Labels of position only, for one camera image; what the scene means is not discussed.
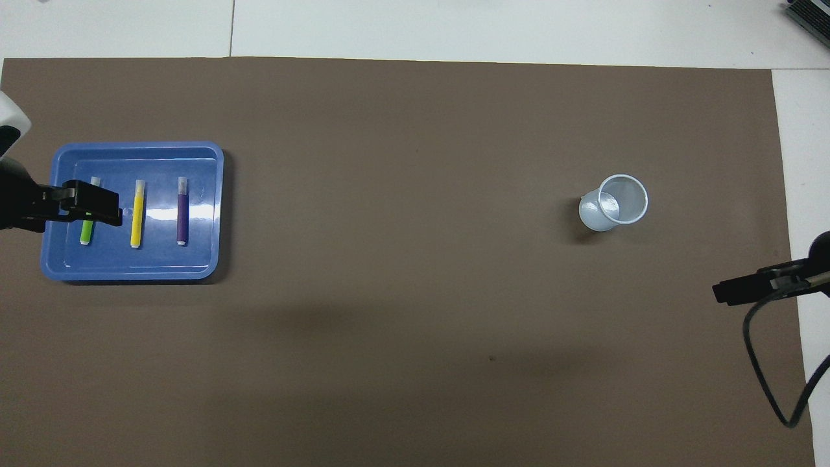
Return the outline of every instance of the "brown mat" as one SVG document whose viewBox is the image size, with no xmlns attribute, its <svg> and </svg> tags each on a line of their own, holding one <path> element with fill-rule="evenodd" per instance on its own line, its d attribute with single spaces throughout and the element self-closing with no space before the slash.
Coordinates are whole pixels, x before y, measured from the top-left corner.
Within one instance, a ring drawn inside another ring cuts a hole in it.
<svg viewBox="0 0 830 467">
<path fill-rule="evenodd" d="M 789 259 L 769 71 L 6 60 L 67 142 L 227 152 L 211 285 L 46 279 L 0 233 L 3 465 L 811 465 L 710 286 Z M 638 224 L 577 198 L 643 181 Z M 759 356 L 790 410 L 795 302 Z"/>
</svg>

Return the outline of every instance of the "black cable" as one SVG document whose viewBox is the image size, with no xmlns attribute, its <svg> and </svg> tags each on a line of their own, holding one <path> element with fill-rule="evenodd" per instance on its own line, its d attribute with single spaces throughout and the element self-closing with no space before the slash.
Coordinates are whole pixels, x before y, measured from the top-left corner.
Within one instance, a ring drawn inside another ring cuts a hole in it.
<svg viewBox="0 0 830 467">
<path fill-rule="evenodd" d="M 795 404 L 793 414 L 789 417 L 789 420 L 787 420 L 784 417 L 784 413 L 779 408 L 778 402 L 775 401 L 775 397 L 769 389 L 767 380 L 764 378 L 764 373 L 761 371 L 761 366 L 758 363 L 758 357 L 755 356 L 755 350 L 752 348 L 752 341 L 749 339 L 749 322 L 752 320 L 752 317 L 755 316 L 755 313 L 757 313 L 758 310 L 764 307 L 767 303 L 808 287 L 810 287 L 809 284 L 805 282 L 789 284 L 781 287 L 779 290 L 770 293 L 770 295 L 767 295 L 757 302 L 749 310 L 749 312 L 746 313 L 746 317 L 744 318 L 744 344 L 746 344 L 746 351 L 749 353 L 749 360 L 752 361 L 752 368 L 755 370 L 758 382 L 761 383 L 761 389 L 764 390 L 764 395 L 767 396 L 767 401 L 769 401 L 769 404 L 773 407 L 775 416 L 777 416 L 781 423 L 787 428 L 794 428 L 798 425 L 798 421 L 801 420 L 801 415 L 804 413 L 804 409 L 807 408 L 807 399 L 809 399 L 810 395 L 813 393 L 813 389 L 815 389 L 818 384 L 818 380 L 820 380 L 828 368 L 830 368 L 830 355 L 824 357 L 821 365 L 819 365 L 818 368 L 816 368 L 816 371 L 813 372 L 813 375 L 810 376 L 810 380 L 807 382 L 807 385 L 804 387 L 803 391 L 801 391 L 801 396 Z"/>
</svg>

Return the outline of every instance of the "plastic tray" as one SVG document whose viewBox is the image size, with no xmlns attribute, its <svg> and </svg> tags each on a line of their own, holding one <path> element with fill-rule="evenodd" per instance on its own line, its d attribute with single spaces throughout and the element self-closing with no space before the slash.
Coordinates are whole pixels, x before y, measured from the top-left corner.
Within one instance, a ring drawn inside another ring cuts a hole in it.
<svg viewBox="0 0 830 467">
<path fill-rule="evenodd" d="M 224 154 L 207 141 L 70 144 L 55 154 L 51 184 L 101 179 L 119 194 L 124 224 L 95 223 L 81 245 L 81 221 L 48 222 L 41 269 L 62 281 L 198 280 L 219 260 Z M 189 238 L 176 244 L 178 177 L 188 178 Z M 129 246 L 135 181 L 146 181 L 140 248 Z"/>
</svg>

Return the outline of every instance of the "cup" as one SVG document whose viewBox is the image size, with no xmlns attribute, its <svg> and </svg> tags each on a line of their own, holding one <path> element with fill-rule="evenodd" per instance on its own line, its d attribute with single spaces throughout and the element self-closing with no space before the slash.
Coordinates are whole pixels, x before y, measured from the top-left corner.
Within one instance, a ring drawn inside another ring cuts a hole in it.
<svg viewBox="0 0 830 467">
<path fill-rule="evenodd" d="M 634 224 L 648 209 L 648 193 L 640 180 L 616 174 L 579 201 L 579 218 L 591 230 L 605 232 L 618 225 Z"/>
</svg>

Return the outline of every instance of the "cup rim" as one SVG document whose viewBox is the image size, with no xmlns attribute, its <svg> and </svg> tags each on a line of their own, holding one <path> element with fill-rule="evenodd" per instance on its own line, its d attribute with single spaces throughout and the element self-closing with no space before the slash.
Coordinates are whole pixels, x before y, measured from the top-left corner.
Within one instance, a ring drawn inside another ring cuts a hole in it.
<svg viewBox="0 0 830 467">
<path fill-rule="evenodd" d="M 643 203 L 643 205 L 642 205 L 642 211 L 640 211 L 640 214 L 638 214 L 637 217 L 635 217 L 634 219 L 631 219 L 631 220 L 618 220 L 618 219 L 615 219 L 615 218 L 611 217 L 610 215 L 608 215 L 607 212 L 605 212 L 605 208 L 603 207 L 603 204 L 599 202 L 599 197 L 600 197 L 600 194 L 603 192 L 603 188 L 605 187 L 605 184 L 607 184 L 608 182 L 610 182 L 614 179 L 629 179 L 629 180 L 633 181 L 635 184 L 637 184 L 638 187 L 640 187 L 640 190 L 642 191 L 642 197 L 645 199 L 645 203 Z M 597 189 L 597 206 L 599 207 L 599 212 L 603 213 L 603 216 L 605 216 L 606 219 L 610 220 L 611 222 L 613 222 L 615 224 L 620 224 L 620 225 L 634 224 L 638 220 L 642 219 L 642 216 L 644 216 L 646 214 L 646 210 L 648 209 L 648 192 L 646 191 L 646 187 L 642 186 L 642 183 L 640 182 L 640 180 L 635 179 L 631 175 L 628 175 L 628 174 L 611 175 L 610 177 L 603 180 L 603 182 L 599 185 L 599 189 Z"/>
</svg>

